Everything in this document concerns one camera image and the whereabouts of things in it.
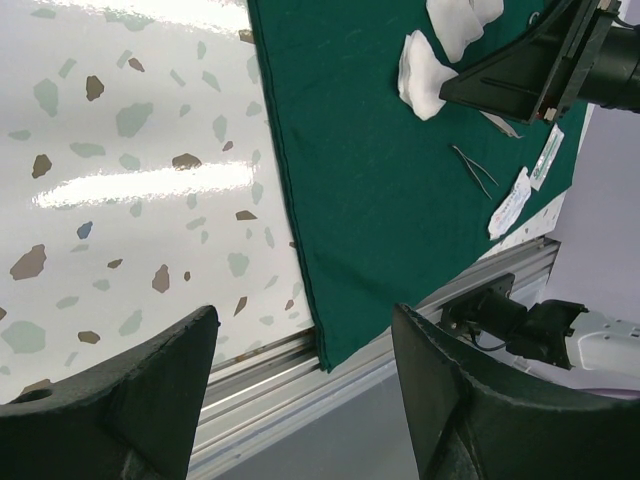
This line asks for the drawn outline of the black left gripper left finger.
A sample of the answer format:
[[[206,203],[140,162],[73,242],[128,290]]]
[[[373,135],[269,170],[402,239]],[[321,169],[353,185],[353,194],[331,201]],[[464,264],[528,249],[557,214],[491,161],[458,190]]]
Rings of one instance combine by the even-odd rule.
[[[183,479],[219,329],[204,306],[150,340],[1,407],[4,479]]]

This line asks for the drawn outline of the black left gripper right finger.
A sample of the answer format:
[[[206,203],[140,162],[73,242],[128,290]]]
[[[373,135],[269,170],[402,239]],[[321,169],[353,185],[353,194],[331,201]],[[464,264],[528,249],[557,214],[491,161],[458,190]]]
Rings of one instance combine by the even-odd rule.
[[[391,332],[420,478],[638,478],[637,401],[513,369],[406,305]]]

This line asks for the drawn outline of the white green sachet packet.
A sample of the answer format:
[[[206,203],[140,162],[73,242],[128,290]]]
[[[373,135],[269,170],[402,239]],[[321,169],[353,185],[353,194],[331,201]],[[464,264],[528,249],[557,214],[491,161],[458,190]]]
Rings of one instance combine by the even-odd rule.
[[[533,190],[539,191],[541,189],[564,137],[565,134],[561,128],[557,124],[554,124],[529,176],[531,188]]]

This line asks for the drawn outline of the white blue sachet packet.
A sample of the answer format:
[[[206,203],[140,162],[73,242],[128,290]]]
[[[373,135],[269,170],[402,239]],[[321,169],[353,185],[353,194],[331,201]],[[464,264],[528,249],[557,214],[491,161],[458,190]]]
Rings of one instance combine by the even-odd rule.
[[[492,214],[487,232],[491,241],[502,237],[520,216],[531,196],[531,181],[527,167],[519,172],[508,195]]]

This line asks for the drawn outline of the white gauze pad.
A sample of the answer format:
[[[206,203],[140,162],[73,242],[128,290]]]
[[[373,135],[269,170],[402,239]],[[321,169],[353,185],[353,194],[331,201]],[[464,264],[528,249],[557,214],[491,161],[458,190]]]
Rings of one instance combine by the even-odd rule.
[[[420,30],[405,36],[398,67],[400,99],[423,121],[436,116],[446,104],[440,98],[442,85],[453,79],[457,72],[437,59]]]
[[[484,34],[484,26],[504,12],[503,0],[427,0],[434,33],[450,63],[459,62],[466,47]]]

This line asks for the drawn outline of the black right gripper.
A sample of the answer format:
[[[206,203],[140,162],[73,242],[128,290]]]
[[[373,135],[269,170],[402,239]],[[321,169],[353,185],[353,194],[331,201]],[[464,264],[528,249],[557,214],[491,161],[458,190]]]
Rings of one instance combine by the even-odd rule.
[[[509,44],[441,88],[440,98],[520,123],[552,123],[578,102],[639,112],[639,26],[621,1],[546,1]]]

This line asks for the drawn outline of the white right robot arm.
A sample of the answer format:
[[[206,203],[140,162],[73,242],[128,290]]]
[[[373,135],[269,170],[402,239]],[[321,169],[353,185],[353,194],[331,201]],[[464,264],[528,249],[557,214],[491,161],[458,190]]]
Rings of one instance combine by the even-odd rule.
[[[639,110],[639,28],[617,1],[550,1],[528,30],[446,81],[442,99],[531,124],[554,125],[575,102]],[[449,303],[441,326],[487,332],[514,356],[571,370],[639,374],[639,327],[585,305],[547,300],[531,308],[495,287]]]

